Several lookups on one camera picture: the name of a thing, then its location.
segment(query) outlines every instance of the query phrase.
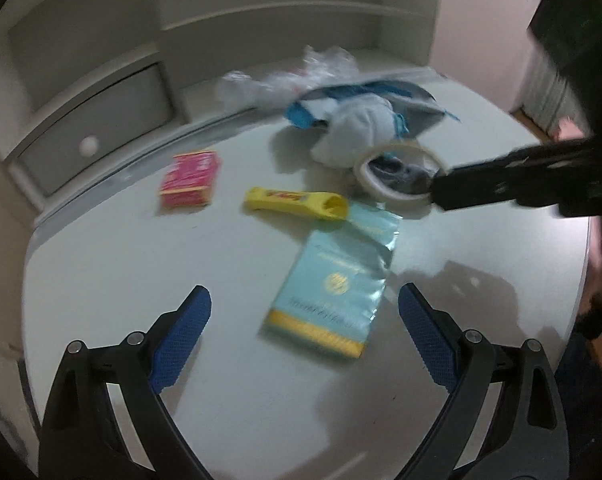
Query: shelf unit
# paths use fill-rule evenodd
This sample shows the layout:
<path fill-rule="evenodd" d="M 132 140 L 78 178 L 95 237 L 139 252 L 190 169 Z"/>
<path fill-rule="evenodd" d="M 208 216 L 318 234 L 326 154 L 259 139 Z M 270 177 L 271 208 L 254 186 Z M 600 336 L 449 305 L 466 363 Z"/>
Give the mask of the shelf unit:
<path fill-rule="evenodd" d="M 17 119 L 0 117 L 0 159 L 45 208 L 58 197 L 35 197 L 36 185 L 26 182 L 18 156 L 60 118 L 132 73 L 158 63 L 179 112 L 172 132 L 164 126 L 144 136 L 157 146 L 174 138 L 179 124 L 200 127 L 237 111 L 214 99 L 225 72 L 244 70 L 260 78 L 298 67 L 307 44 L 356 52 L 364 74 L 427 65 L 438 2 L 9 0 L 0 14 L 0 57 L 9 61 L 1 77 L 11 83 L 0 98 Z M 137 139 L 75 180 L 83 187 L 108 173 L 108 161 L 116 166 L 145 149 Z"/>

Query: gold logo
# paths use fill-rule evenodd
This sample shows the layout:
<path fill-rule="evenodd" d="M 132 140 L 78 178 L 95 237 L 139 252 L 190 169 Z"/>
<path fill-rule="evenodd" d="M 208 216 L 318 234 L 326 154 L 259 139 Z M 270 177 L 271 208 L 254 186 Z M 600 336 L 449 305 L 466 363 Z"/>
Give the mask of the gold logo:
<path fill-rule="evenodd" d="M 335 296 L 340 296 L 348 291 L 350 288 L 350 282 L 343 274 L 339 272 L 334 272 L 330 274 L 324 281 L 325 290 L 327 290 L 330 294 L 334 294 Z"/>

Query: white cloth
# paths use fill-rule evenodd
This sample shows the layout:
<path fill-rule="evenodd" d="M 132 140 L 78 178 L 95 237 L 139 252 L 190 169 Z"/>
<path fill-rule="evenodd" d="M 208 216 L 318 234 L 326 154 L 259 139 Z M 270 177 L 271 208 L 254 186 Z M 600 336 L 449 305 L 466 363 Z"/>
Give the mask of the white cloth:
<path fill-rule="evenodd" d="M 329 168 L 353 168 L 373 146 L 395 138 L 395 113 L 387 99 L 363 94 L 341 101 L 328 132 L 311 150 L 314 160 Z"/>

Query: clear plastic bag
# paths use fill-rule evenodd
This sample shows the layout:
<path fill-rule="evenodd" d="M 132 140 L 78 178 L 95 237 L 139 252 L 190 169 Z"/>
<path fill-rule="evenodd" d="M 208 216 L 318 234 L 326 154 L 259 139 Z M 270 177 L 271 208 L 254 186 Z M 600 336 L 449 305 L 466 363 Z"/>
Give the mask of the clear plastic bag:
<path fill-rule="evenodd" d="M 316 52 L 307 46 L 303 68 L 273 72 L 262 81 L 238 70 L 228 72 L 217 83 L 215 94 L 226 110 L 252 107 L 274 110 L 287 107 L 314 88 L 347 83 L 358 76 L 357 61 L 347 50 L 333 46 Z"/>

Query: yellow tube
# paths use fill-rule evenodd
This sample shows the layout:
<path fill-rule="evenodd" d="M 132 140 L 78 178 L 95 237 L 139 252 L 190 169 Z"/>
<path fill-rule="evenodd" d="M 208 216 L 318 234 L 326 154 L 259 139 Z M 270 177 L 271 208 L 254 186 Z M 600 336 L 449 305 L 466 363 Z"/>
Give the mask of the yellow tube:
<path fill-rule="evenodd" d="M 323 220 L 345 220 L 348 216 L 348 201 L 336 193 L 309 193 L 252 187 L 245 194 L 245 204 L 251 209 L 271 209 Z"/>

